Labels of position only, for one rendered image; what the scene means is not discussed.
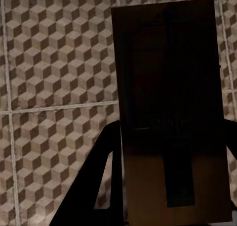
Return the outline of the mousetrap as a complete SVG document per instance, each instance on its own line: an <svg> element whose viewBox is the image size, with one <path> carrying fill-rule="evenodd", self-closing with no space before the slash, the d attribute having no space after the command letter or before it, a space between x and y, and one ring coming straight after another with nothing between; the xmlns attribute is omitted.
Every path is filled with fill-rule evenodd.
<svg viewBox="0 0 237 226"><path fill-rule="evenodd" d="M111 16L129 226L232 222L214 0Z"/></svg>

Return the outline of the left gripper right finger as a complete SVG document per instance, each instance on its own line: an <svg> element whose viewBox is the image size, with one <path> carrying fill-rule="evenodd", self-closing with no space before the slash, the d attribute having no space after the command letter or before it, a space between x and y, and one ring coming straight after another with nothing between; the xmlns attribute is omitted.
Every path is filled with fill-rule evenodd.
<svg viewBox="0 0 237 226"><path fill-rule="evenodd" d="M237 122L228 120L225 123L226 145L237 160Z"/></svg>

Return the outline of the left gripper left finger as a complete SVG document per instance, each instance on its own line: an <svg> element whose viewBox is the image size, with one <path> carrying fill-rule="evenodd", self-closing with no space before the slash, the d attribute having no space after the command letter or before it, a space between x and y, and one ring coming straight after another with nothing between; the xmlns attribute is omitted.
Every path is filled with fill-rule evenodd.
<svg viewBox="0 0 237 226"><path fill-rule="evenodd" d="M111 200L94 209L108 155L113 151ZM123 226L120 120L104 127L49 226Z"/></svg>

